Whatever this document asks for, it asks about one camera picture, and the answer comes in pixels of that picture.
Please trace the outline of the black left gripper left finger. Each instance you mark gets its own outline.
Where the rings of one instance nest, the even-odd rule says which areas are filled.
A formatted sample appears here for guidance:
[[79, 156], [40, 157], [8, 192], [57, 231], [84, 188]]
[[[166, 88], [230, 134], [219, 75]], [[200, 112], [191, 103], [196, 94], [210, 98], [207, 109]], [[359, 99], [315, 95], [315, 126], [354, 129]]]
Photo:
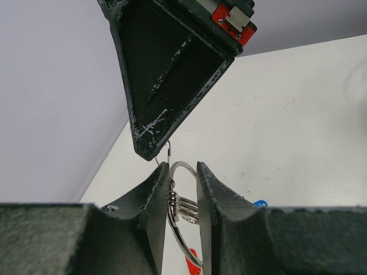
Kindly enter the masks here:
[[2, 274], [160, 274], [169, 165], [99, 208], [1, 205]]

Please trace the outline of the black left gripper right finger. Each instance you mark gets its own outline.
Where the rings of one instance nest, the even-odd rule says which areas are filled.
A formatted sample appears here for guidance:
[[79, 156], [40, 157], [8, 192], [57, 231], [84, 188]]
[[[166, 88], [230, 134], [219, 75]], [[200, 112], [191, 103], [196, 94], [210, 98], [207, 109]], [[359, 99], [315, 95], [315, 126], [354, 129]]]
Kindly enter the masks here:
[[197, 164], [204, 274], [365, 274], [366, 208], [257, 207]]

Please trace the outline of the metal keyring with clips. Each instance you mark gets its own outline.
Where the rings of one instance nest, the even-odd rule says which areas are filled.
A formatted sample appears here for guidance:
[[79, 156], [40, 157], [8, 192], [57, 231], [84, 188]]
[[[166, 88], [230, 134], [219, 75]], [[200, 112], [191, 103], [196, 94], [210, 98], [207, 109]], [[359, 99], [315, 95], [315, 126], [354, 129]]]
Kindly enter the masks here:
[[203, 262], [190, 250], [186, 244], [181, 231], [178, 227], [179, 218], [182, 217], [186, 222], [194, 225], [200, 224], [198, 203], [188, 198], [180, 196], [175, 190], [174, 174], [180, 167], [190, 172], [194, 179], [197, 179], [196, 170], [184, 161], [177, 161], [170, 164], [171, 158], [171, 142], [168, 140], [167, 145], [167, 164], [169, 165], [169, 194], [167, 204], [167, 221], [174, 235], [175, 240], [186, 259], [195, 267], [202, 269]]

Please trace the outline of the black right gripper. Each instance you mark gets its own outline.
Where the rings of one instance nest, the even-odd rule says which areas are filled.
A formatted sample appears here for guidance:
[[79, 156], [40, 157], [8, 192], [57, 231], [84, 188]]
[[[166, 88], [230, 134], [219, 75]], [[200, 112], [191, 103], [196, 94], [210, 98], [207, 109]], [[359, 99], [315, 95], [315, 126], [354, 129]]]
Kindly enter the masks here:
[[257, 31], [254, 1], [100, 1], [135, 153], [158, 155]]

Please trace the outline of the key with blue tag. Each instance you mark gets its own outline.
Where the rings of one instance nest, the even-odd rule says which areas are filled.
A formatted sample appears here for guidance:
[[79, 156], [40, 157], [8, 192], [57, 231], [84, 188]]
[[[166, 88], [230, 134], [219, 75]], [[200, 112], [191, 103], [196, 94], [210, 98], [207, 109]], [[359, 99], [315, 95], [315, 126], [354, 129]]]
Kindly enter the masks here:
[[253, 203], [256, 207], [267, 207], [268, 203], [264, 200], [258, 200]]

